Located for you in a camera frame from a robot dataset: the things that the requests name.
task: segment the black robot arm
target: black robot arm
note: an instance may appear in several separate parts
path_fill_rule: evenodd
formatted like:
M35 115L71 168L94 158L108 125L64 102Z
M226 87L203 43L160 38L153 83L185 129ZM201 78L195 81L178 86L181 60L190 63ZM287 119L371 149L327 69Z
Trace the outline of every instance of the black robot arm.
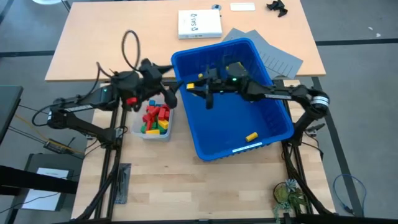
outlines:
M174 108L177 105L175 92L182 82L171 84L169 88L162 83L162 75L171 69L171 65L158 66L146 58L138 70L142 77L136 71L114 72L109 85L102 86L85 96L56 99L50 106L47 125L53 129L69 128L95 137L103 146L115 144L121 135L120 129L97 127L77 118L74 112L90 109L112 111L119 106L120 101L123 108L138 111L143 101L158 94L163 94L166 104Z
M254 81L240 62L232 63L226 67L228 76L222 79L216 68L208 70L203 78L187 83L187 91L194 93L206 100L206 108L213 107L213 94L237 93L246 101L259 101L262 99L293 100L305 110L304 114L294 124L294 134L289 139L293 146L301 144L304 131L315 120L323 118L329 107L328 95L304 85L276 86L261 85Z

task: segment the yellow block in bin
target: yellow block in bin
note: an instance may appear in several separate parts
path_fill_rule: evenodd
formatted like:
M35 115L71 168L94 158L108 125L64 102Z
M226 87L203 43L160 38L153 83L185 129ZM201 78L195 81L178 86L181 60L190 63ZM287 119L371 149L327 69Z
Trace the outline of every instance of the yellow block in bin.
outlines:
M246 141L250 142L255 140L259 135L257 134L257 132L253 132L251 134L249 134L248 136L246 136Z
M166 120L159 120L157 124L160 125L160 127L162 127L163 129L169 128L169 122Z
M195 84L194 83L188 83L187 84L187 90L190 90L190 89L192 89L192 88L194 88L195 87Z
M145 132L145 134L160 134L160 130L159 129L148 130Z

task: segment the blue basket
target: blue basket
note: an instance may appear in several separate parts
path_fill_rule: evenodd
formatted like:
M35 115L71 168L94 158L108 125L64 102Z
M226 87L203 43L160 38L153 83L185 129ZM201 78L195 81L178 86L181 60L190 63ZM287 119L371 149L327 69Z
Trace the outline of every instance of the blue basket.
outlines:
M265 99L250 103L238 94L213 94L213 108L206 101L186 91L188 82L197 80L207 67L225 67L241 62L250 76L263 85L272 81L261 62L253 42L247 38L230 40L196 49L176 52L172 56L175 76L183 80L180 88L195 149L200 159L212 161L288 139L293 135L292 120L280 100ZM257 132L258 138L245 137Z

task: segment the light wood table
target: light wood table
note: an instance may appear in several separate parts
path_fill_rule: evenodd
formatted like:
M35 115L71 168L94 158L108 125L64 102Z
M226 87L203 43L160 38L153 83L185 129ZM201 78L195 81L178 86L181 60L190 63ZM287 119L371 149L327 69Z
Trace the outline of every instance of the light wood table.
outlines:
M182 100L178 102L170 142L148 142L125 135L121 163L132 164L129 195L127 204L114 206L113 220L272 218L272 190L287 178L281 143L203 162L196 155ZM293 121L298 120L303 109L296 102L289 106ZM128 114L126 126L131 126L134 115ZM93 123L105 128L110 119L111 112L96 110ZM307 136L303 141L316 146ZM306 145L300 146L300 152L308 186L327 209L334 211L319 152ZM83 161L73 218L94 197L103 159L104 150L97 149ZM104 197L103 214L108 196Z
M232 2L254 2L255 11L231 11ZM284 0L287 15L266 9L271 0L180 0L74 2L45 79L82 81L96 78L95 62L104 69L129 70L121 54L124 32L132 29L141 41L141 59L158 65L171 64L171 56L180 50L221 42L232 28L243 32L256 29L271 45L300 59L297 76L325 75L325 69L299 0ZM211 9L221 5L222 38L179 40L178 10ZM127 57L136 60L133 36L127 42ZM174 77L169 72L166 77Z

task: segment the gray paper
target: gray paper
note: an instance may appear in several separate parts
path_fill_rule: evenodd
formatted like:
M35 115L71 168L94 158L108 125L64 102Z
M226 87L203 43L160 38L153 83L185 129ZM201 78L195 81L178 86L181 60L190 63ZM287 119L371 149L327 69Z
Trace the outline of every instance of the gray paper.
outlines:
M303 60L268 44L256 30L243 33L234 28L228 33L223 41L241 37L249 38L254 42L271 79L278 76L285 76L293 79L300 69L301 64L303 64Z

